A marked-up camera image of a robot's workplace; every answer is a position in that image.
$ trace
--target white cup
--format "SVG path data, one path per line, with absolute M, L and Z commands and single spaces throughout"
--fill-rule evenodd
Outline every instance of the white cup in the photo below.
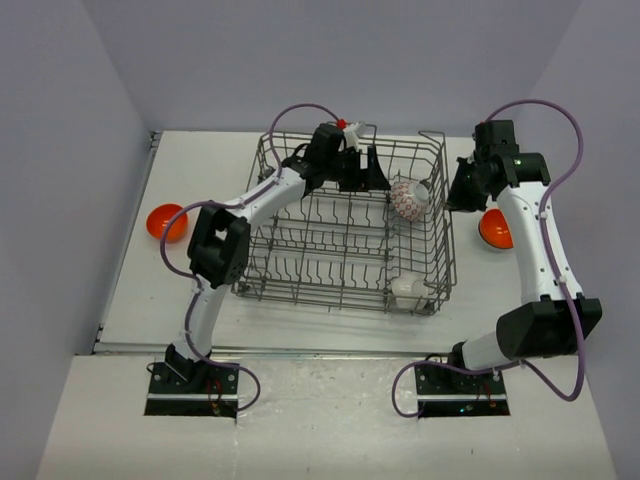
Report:
M 391 292 L 396 297 L 398 308 L 421 310 L 427 304 L 426 297 L 431 293 L 431 289 L 424 286 L 424 275 L 418 272 L 405 272 L 393 279 Z
M 426 180 L 397 182 L 391 187 L 391 202 L 398 214 L 410 222 L 422 218 L 431 204 Z

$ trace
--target metal wire basket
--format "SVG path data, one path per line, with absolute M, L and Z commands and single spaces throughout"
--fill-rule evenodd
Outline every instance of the metal wire basket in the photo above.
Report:
M 432 315 L 456 282 L 445 138 L 419 132 L 420 141 L 378 138 L 375 126 L 361 146 L 375 144 L 390 184 L 425 180 L 431 205 L 424 218 L 409 222 L 393 208 L 390 192 L 341 193 L 325 183 L 299 203 L 282 209 L 252 232 L 250 259 L 234 286 L 241 297 L 258 300 Z M 308 143 L 311 135 L 277 132 L 281 158 Z M 268 135 L 258 143 L 248 188 L 273 171 Z M 405 272 L 424 278 L 425 295 L 400 308 L 391 282 Z

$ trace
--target white surface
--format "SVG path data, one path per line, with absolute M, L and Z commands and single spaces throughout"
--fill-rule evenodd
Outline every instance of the white surface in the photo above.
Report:
M 190 298 L 188 280 L 163 265 L 158 242 L 145 229 L 155 207 L 235 198 L 246 189 L 258 133 L 165 132 L 149 177 L 122 272 L 97 348 L 163 351 L 181 329 Z M 421 137 L 394 137 L 417 139 Z M 447 140 L 450 175 L 471 139 Z M 454 215 L 458 285 L 433 317 L 257 302 L 229 295 L 214 330 L 214 347 L 425 352 L 444 351 L 485 334 L 497 318 L 519 305 L 515 256 L 479 237 L 480 214 Z M 196 219 L 189 217 L 190 226 Z M 187 268 L 187 241 L 169 247 Z
M 512 415 L 408 420 L 389 399 L 406 360 L 245 360 L 263 397 L 234 425 L 144 417 L 145 357 L 77 357 L 39 480 L 614 480 L 588 387 L 571 404 L 532 372 L 505 381 Z M 540 362 L 566 389 L 576 361 Z M 242 375 L 240 397 L 253 393 Z M 400 406 L 415 408 L 410 374 Z
M 546 191 L 547 187 L 540 182 L 522 183 L 518 188 L 505 188 L 497 198 L 500 211 L 509 225 L 518 259 L 522 304 L 537 302 L 543 295 L 548 295 L 552 300 L 564 299 L 542 240 L 542 220 L 538 220 L 539 204 Z M 547 201 L 545 213 L 556 263 L 565 278 L 571 298 L 577 298 L 577 294 L 582 293 L 582 287 L 569 268 L 551 208 L 551 199 Z

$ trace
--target wire dish rack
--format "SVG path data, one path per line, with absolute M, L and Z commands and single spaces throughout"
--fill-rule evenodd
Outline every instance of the wire dish rack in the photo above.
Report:
M 456 283 L 445 137 L 419 132 L 419 141 L 378 138 L 376 127 L 360 139 L 375 144 L 389 183 L 426 179 L 431 205 L 409 222 L 393 208 L 390 192 L 346 193 L 326 182 L 252 231 L 249 264 L 234 285 L 238 296 L 258 300 L 432 315 Z M 311 135 L 274 134 L 282 159 Z M 268 135 L 258 143 L 248 188 L 274 170 Z M 391 283 L 405 272 L 424 278 L 425 296 L 398 305 Z

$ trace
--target small white object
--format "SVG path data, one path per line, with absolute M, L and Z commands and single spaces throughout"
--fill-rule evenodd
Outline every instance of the small white object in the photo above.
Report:
M 424 216 L 431 194 L 422 182 L 397 182 L 391 187 L 391 201 L 402 218 L 413 222 Z
M 364 133 L 366 128 L 367 125 L 362 121 L 347 125 L 343 130 L 346 145 L 345 148 L 353 147 L 357 150 L 359 146 L 358 139 L 360 135 Z
M 391 282 L 391 292 L 396 303 L 403 310 L 422 309 L 427 304 L 431 289 L 424 286 L 424 275 L 406 272 Z

